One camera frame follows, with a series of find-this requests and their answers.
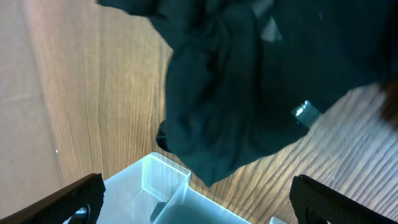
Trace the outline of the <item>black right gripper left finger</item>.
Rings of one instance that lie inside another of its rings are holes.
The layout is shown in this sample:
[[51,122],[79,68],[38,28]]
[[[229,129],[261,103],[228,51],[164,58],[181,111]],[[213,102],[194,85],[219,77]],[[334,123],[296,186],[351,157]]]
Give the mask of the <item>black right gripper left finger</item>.
[[1,224],[95,224],[106,188],[101,174],[89,174],[48,197],[1,219]]

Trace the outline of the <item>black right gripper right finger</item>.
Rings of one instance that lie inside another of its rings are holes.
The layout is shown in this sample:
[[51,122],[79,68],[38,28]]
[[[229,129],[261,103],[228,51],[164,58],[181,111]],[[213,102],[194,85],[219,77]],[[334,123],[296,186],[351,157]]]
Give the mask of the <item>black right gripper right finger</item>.
[[289,199],[299,224],[396,224],[306,175],[293,178]]

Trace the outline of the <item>black cloth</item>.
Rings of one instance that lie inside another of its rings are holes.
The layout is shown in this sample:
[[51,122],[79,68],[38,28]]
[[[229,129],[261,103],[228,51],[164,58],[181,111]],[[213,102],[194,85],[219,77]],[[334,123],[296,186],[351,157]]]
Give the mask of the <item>black cloth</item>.
[[172,48],[157,144],[207,186],[278,152],[348,91],[397,78],[394,0],[101,1]]

